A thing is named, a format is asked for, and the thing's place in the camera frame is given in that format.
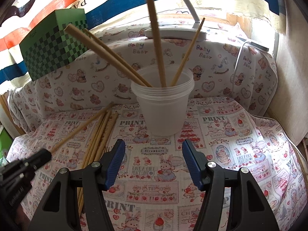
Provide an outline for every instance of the green object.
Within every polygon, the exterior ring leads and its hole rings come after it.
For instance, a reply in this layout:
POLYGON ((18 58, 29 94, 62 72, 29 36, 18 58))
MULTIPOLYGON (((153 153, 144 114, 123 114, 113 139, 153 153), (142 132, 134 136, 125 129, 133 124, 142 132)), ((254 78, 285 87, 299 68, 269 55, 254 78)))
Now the green object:
POLYGON ((6 157, 7 153, 13 143, 3 125, 0 126, 0 158, 6 157))
POLYGON ((87 28, 82 8, 58 9, 39 22, 19 44, 32 81, 63 67, 87 51, 77 39, 64 32, 72 23, 87 28))

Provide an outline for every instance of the metal screw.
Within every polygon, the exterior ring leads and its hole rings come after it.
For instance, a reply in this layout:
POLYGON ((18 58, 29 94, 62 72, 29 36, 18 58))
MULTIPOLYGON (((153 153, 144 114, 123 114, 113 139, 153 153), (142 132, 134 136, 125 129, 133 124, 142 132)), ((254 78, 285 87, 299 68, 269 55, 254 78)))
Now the metal screw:
POLYGON ((99 167, 100 163, 98 161, 92 162, 91 164, 92 167, 99 167))
POLYGON ((247 173, 249 172, 248 168, 246 168, 246 167, 241 168, 241 171, 242 171, 244 174, 247 174, 247 173))
POLYGON ((67 168, 63 167, 59 170, 60 174, 65 174, 67 172, 67 168))
POLYGON ((216 167, 216 163, 213 161, 208 162, 209 167, 216 167))

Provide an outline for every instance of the striped curtain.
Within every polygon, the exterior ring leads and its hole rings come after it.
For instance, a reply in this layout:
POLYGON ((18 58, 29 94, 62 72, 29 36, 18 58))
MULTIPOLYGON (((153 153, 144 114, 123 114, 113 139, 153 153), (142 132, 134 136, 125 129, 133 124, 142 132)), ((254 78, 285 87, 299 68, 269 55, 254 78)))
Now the striped curtain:
MULTIPOLYGON (((157 12, 186 7, 182 0, 155 1, 157 12)), ((278 32, 285 33, 284 0, 191 2, 195 8, 219 9, 240 16, 260 18, 278 32)), ((96 27, 101 30, 148 16, 145 0, 16 0, 0 27, 0 84, 27 73, 19 43, 44 17, 62 8, 84 8, 89 29, 96 27)))

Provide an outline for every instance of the plastic cup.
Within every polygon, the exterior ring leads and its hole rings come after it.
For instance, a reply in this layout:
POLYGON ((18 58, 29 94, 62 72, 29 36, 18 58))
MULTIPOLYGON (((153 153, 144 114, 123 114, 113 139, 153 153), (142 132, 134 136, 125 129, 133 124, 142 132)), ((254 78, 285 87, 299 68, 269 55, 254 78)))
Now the plastic cup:
MULTIPOLYGON (((165 66, 167 84, 178 66, 165 66)), ((131 82, 131 90, 137 96, 148 130, 156 136, 171 136, 181 130, 187 108, 188 96, 195 87, 193 74, 183 69, 174 87, 161 88, 158 67, 151 65, 137 71, 153 88, 131 82)))

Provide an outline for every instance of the patterned tablecloth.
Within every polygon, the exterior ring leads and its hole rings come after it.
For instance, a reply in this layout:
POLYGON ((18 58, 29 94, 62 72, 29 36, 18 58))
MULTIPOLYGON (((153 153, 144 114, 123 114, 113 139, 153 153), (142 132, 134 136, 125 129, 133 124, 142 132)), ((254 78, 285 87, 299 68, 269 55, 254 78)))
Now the patterned tablecloth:
MULTIPOLYGON (((138 104, 119 105, 113 111, 120 115, 108 146, 111 148, 118 138, 126 143, 116 182, 104 192, 115 230, 193 230, 206 195, 191 181, 181 150, 185 139, 223 168, 247 167, 266 196, 280 230, 288 230, 306 205, 306 174, 281 126, 273 120, 252 117, 231 98, 190 99, 182 129, 167 137, 147 131, 138 104)), ((8 159, 28 157, 40 148, 51 149, 95 112, 52 114, 36 131, 14 140, 8 159)), ((80 168, 95 124, 84 128, 37 171, 33 189, 22 203, 28 217, 32 218, 59 168, 80 168)), ((230 189, 226 188, 220 230, 226 229, 229 204, 230 189)), ((81 225, 88 230, 85 213, 81 225)))
MULTIPOLYGON (((153 41, 144 37, 144 30, 149 27, 149 24, 135 24, 96 35, 138 70, 156 64, 153 41)), ((203 27, 207 40, 195 44, 186 64, 195 80, 190 98, 231 96, 248 112, 263 115, 277 88, 275 61, 268 53, 245 45, 232 91, 235 62, 243 44, 236 36, 245 38, 245 35, 238 26, 229 32, 224 25, 218 27, 203 27)), ((190 41, 162 39, 161 43, 164 63, 179 65, 190 41)), ((54 112, 106 106, 110 101, 136 103, 130 84, 124 74, 89 50, 55 73, 11 91, 9 107, 14 122, 30 132, 54 112)))

